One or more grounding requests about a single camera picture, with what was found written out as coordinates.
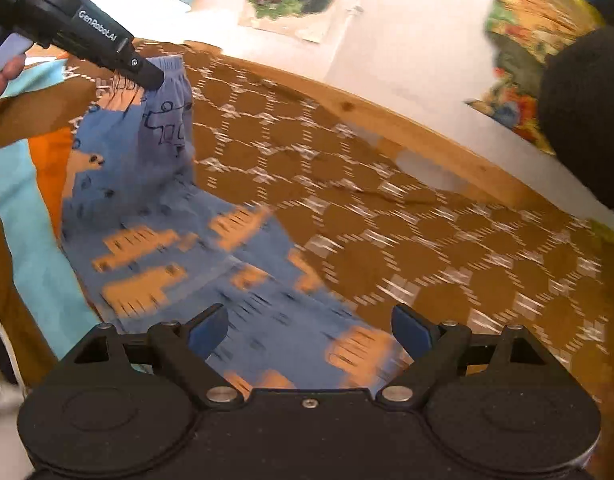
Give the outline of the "person's left hand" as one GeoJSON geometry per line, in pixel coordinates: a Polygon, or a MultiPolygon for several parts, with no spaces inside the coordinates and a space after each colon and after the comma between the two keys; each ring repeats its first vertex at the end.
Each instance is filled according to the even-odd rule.
{"type": "Polygon", "coordinates": [[[24,70],[26,55],[17,55],[9,60],[0,70],[0,96],[6,90],[8,83],[17,78],[24,70]]]}

